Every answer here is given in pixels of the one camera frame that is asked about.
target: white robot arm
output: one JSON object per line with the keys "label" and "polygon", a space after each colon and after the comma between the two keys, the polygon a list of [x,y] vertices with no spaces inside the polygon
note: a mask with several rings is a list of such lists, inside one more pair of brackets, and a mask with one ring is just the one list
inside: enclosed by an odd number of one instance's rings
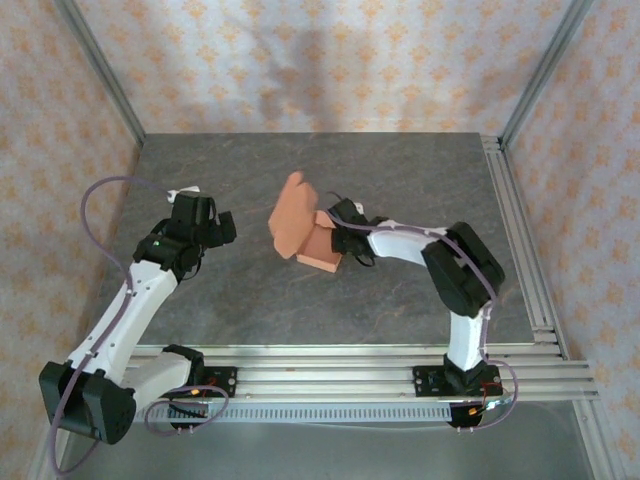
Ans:
{"label": "white robot arm", "polygon": [[[450,341],[444,358],[446,378],[442,383],[453,394],[478,391],[481,374],[486,375],[490,368],[480,354],[484,310],[505,275],[473,229],[463,222],[450,228],[420,228],[381,217],[368,221],[362,206],[349,199],[341,199],[328,213],[336,224],[331,239],[334,251],[357,259],[367,257],[369,264],[360,260],[367,266],[375,265],[375,258],[392,257],[429,269],[451,316]],[[487,285],[463,262],[451,243],[475,264],[493,292],[487,290]],[[433,391],[442,393],[441,388]]]}
{"label": "white robot arm", "polygon": [[[128,431],[136,411],[170,390],[202,382],[200,352],[170,345],[152,362],[126,371],[140,337],[160,305],[188,272],[200,268],[204,252],[236,238],[230,212],[216,213],[212,198],[185,191],[169,192],[171,218],[164,219],[139,242],[125,282],[100,321],[64,364],[49,362],[39,382],[50,420],[72,389],[62,408],[60,428],[109,444]],[[126,310],[114,327],[125,297]],[[98,338],[107,335],[99,346]],[[71,378],[77,374],[72,385]]]}

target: floral wallpaper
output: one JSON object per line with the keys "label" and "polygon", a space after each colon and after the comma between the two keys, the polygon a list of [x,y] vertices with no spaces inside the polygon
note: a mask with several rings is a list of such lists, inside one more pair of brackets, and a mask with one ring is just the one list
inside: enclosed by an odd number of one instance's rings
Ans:
{"label": "floral wallpaper", "polygon": [[150,133],[502,132],[570,0],[80,0]]}
{"label": "floral wallpaper", "polygon": [[[80,197],[137,154],[52,1],[0,2],[0,65],[0,478],[23,479],[46,423],[38,375],[77,346],[101,277]],[[90,205],[103,240],[121,194]]]}
{"label": "floral wallpaper", "polygon": [[640,477],[640,10],[596,0],[517,138],[562,324]]}

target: purple cable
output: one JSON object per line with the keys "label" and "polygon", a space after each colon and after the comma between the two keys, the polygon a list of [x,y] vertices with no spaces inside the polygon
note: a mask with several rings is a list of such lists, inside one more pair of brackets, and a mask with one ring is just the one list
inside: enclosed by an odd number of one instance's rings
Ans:
{"label": "purple cable", "polygon": [[158,190],[165,196],[169,195],[169,192],[167,190],[165,190],[162,187],[159,187],[158,185],[155,185],[152,182],[149,182],[148,180],[144,180],[142,178],[128,176],[128,175],[120,175],[120,176],[103,178],[102,180],[97,181],[96,183],[91,185],[82,196],[82,201],[80,202],[80,218],[82,220],[82,227],[84,228],[86,234],[94,243],[94,245],[98,247],[100,252],[102,252],[102,254],[104,254],[109,260],[111,260],[118,267],[118,269],[120,269],[120,271],[124,274],[125,282],[127,284],[127,292],[125,294],[124,300],[122,301],[122,305],[120,305],[120,308],[114,315],[113,320],[109,322],[109,325],[107,325],[107,328],[105,328],[104,332],[102,332],[102,335],[100,335],[96,339],[95,343],[91,346],[91,348],[87,352],[87,355],[80,361],[80,363],[76,367],[76,371],[73,372],[73,375],[71,375],[71,378],[69,379],[69,383],[67,383],[67,386],[62,392],[62,396],[60,397],[60,402],[58,403],[58,407],[56,408],[55,414],[53,416],[53,420],[51,421],[51,429],[49,430],[49,435],[47,438],[47,443],[49,445],[49,460],[51,462],[51,466],[53,467],[55,474],[58,477],[65,477],[73,473],[74,471],[76,471],[89,458],[91,453],[93,453],[95,448],[98,446],[99,440],[96,440],[93,443],[93,445],[89,448],[87,453],[84,454],[82,459],[80,459],[80,461],[76,463],[73,467],[67,470],[62,470],[58,466],[58,462],[56,460],[56,434],[58,433],[58,429],[60,428],[60,423],[62,421],[64,408],[67,406],[67,403],[69,402],[69,397],[71,396],[73,387],[75,387],[76,383],[78,382],[78,378],[80,377],[80,374],[84,371],[87,364],[94,357],[96,351],[100,348],[100,346],[104,343],[104,341],[109,337],[111,332],[113,332],[113,330],[116,328],[116,326],[124,316],[124,313],[126,312],[127,308],[129,307],[129,303],[131,302],[131,295],[133,293],[133,279],[131,278],[131,273],[129,273],[129,270],[127,269],[127,267],[120,260],[118,260],[118,258],[113,253],[107,250],[105,246],[98,241],[98,239],[93,235],[93,232],[89,228],[89,222],[87,221],[87,203],[89,201],[89,197],[91,196],[91,194],[96,189],[104,185],[105,183],[117,182],[117,181],[137,183],[139,185],[148,187],[152,190]]}
{"label": "purple cable", "polygon": [[[189,428],[189,432],[190,433],[194,433],[196,430],[199,430],[200,428],[204,427],[205,425],[209,425],[210,423],[215,422],[218,418],[220,418],[220,416],[224,413],[224,411],[229,406],[229,395],[227,394],[227,392],[225,392],[222,388],[215,387],[213,385],[197,385],[197,386],[194,386],[194,387],[174,388],[169,393],[183,393],[183,392],[190,392],[192,390],[210,390],[212,392],[221,393],[222,396],[224,397],[224,405],[222,405],[220,410],[218,410],[216,412],[216,414],[213,417],[209,418],[207,421],[202,422],[197,427]],[[145,425],[145,427],[147,427],[147,430],[149,430],[149,432],[153,433],[154,435],[158,435],[159,437],[173,437],[175,435],[180,435],[182,433],[182,429],[178,428],[177,430],[157,430],[156,428],[152,428],[151,427],[151,423],[149,422],[149,415],[151,414],[151,410],[153,410],[154,408],[156,408],[156,407],[158,407],[160,405],[176,405],[176,406],[181,406],[181,407],[196,407],[197,408],[197,407],[201,407],[202,403],[199,403],[199,402],[176,402],[176,401],[173,401],[173,400],[159,400],[157,402],[152,403],[149,406],[149,408],[147,409],[146,413],[144,414],[144,425]]]}
{"label": "purple cable", "polygon": [[480,280],[480,283],[482,283],[482,285],[487,290],[487,293],[489,294],[489,297],[490,297],[490,301],[487,302],[487,304],[482,309],[482,331],[480,333],[480,348],[479,348],[480,357],[487,364],[503,366],[504,368],[506,368],[509,371],[509,373],[511,374],[511,377],[513,378],[513,396],[512,396],[512,399],[511,399],[511,403],[509,404],[509,408],[500,417],[495,419],[493,422],[490,422],[487,425],[482,425],[480,427],[474,427],[474,428],[469,428],[469,429],[465,429],[465,430],[470,430],[470,431],[483,430],[485,428],[493,427],[493,426],[497,425],[498,423],[502,422],[509,415],[511,415],[511,412],[513,411],[513,409],[514,409],[514,407],[516,405],[516,401],[518,400],[518,393],[519,393],[518,377],[516,375],[516,372],[513,369],[513,367],[511,365],[509,365],[507,362],[504,362],[502,360],[489,360],[489,358],[487,357],[487,354],[485,352],[485,347],[486,347],[486,343],[487,343],[487,332],[488,332],[488,329],[489,329],[489,318],[491,316],[491,310],[493,309],[493,305],[497,301],[497,295],[496,295],[495,290],[491,286],[491,283],[489,283],[489,280],[487,280],[487,278],[482,274],[482,272],[480,271],[478,266],[473,262],[473,260],[471,260],[469,255],[467,255],[464,252],[464,250],[462,250],[462,248],[460,248],[460,246],[456,242],[451,240],[449,237],[447,237],[445,235],[442,235],[440,233],[437,233],[437,232],[428,231],[427,229],[422,228],[422,227],[416,227],[416,226],[413,226],[413,225],[395,225],[395,226],[391,226],[391,225],[382,225],[382,226],[355,225],[355,224],[347,223],[347,222],[344,222],[344,221],[340,220],[339,218],[337,218],[334,215],[332,215],[329,211],[326,211],[325,213],[329,216],[329,218],[331,219],[331,221],[333,223],[335,223],[337,225],[340,225],[340,226],[343,226],[343,227],[351,228],[353,230],[362,230],[362,231],[365,231],[365,232],[393,232],[393,231],[396,231],[396,232],[411,232],[411,233],[418,233],[420,235],[425,235],[427,237],[433,237],[433,238],[436,238],[438,240],[442,240],[444,243],[446,243],[449,247],[451,247],[460,256],[460,258],[469,266],[469,268],[471,268],[471,270],[476,275],[476,277],[478,277],[478,280]]}

